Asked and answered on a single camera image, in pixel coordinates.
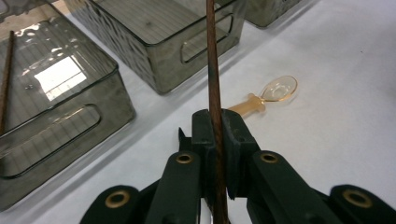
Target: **wooden stick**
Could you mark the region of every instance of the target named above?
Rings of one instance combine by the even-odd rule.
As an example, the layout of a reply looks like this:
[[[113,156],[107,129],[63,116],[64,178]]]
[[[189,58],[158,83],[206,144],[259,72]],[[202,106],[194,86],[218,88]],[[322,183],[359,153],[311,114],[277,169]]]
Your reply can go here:
[[[11,74],[13,50],[14,50],[14,32],[10,31],[9,39],[8,39],[6,64],[4,66],[3,82],[0,92],[0,134],[3,134],[6,128],[7,98],[8,98],[9,76]]]
[[[215,224],[228,223],[227,193],[225,183],[224,148],[222,144],[221,103],[219,91],[219,65],[216,41],[215,5],[214,0],[206,0],[206,29],[207,29],[207,60],[208,60],[208,88],[209,114],[212,118],[216,138],[216,198],[212,207]]]

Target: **plastic spoon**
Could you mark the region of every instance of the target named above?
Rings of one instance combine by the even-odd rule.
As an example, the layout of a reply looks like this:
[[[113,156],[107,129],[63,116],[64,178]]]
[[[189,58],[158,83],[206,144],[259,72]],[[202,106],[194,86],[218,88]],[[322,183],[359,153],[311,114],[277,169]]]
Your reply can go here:
[[[250,93],[247,101],[242,104],[235,105],[229,110],[235,111],[241,116],[252,111],[265,111],[265,102],[279,102],[289,99],[297,89],[297,80],[294,77],[279,77],[268,83],[261,96]]]

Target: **gray translucent bin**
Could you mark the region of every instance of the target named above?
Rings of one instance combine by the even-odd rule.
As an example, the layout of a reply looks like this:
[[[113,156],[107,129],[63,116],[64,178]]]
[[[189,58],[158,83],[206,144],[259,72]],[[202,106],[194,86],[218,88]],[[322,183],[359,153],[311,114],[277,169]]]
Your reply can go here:
[[[247,0],[247,21],[266,27],[301,0]]]
[[[7,2],[12,11],[0,25],[2,74],[9,30],[15,31],[0,135],[0,211],[134,118],[117,63],[51,5],[25,14],[37,1],[12,7],[20,2]]]
[[[205,0],[65,0],[84,26],[156,92],[207,65]],[[245,0],[217,0],[218,55],[239,42]]]

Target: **spoon handle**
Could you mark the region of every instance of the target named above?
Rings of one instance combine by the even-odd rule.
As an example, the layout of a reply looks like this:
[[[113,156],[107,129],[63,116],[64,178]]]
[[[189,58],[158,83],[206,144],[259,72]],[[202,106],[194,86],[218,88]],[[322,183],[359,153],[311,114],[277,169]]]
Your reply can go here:
[[[228,109],[238,113],[240,116],[244,116],[247,113],[256,110],[263,112],[265,110],[265,105],[263,99],[253,93],[249,93],[247,100],[244,103],[234,105]]]

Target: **black plastic part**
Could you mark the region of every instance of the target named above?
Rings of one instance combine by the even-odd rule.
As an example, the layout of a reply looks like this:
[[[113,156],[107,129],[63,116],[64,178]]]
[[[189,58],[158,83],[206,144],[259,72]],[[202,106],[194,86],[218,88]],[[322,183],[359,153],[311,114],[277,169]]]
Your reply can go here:
[[[183,130],[181,130],[181,128],[178,128],[178,141],[180,142],[185,137],[186,134],[183,133]]]
[[[136,219],[139,192],[129,186],[116,186],[102,192],[85,213],[81,224],[127,224]]]
[[[216,179],[216,141],[213,133],[212,120],[207,109],[192,115],[191,150],[202,160],[202,190],[208,205],[215,200]]]
[[[199,156],[190,151],[181,151],[169,158],[151,202],[146,224],[199,222],[200,164]]]
[[[250,216],[251,223],[253,224],[276,223],[273,215],[271,214],[271,210],[258,192],[258,189],[255,187],[252,187],[249,191],[249,195],[247,197],[247,211]]]
[[[345,223],[396,223],[396,211],[373,193],[356,186],[332,188],[329,206]]]
[[[139,192],[139,205],[137,206],[135,218],[133,223],[144,223],[151,207],[152,199],[154,198],[155,191],[158,188],[160,180],[147,186]]]
[[[250,168],[257,191],[253,190],[247,199],[265,202],[269,209],[267,212],[272,214],[276,223],[341,223],[279,154],[272,151],[256,152]]]
[[[222,110],[223,138],[226,156],[228,196],[247,197],[249,183],[248,161],[260,148],[238,113]]]

